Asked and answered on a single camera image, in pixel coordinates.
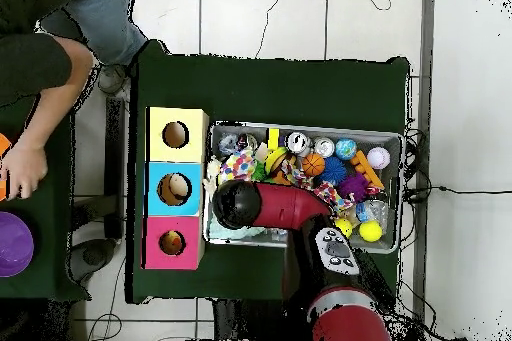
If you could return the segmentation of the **person's hand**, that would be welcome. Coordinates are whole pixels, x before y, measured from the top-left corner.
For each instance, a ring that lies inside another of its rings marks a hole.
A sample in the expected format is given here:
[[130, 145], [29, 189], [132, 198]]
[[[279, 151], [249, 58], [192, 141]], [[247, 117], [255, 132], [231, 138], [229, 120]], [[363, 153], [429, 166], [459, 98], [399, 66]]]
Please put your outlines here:
[[6, 198], [29, 198], [47, 171], [47, 159], [42, 146], [16, 144], [1, 160], [1, 179], [7, 181], [8, 187]]

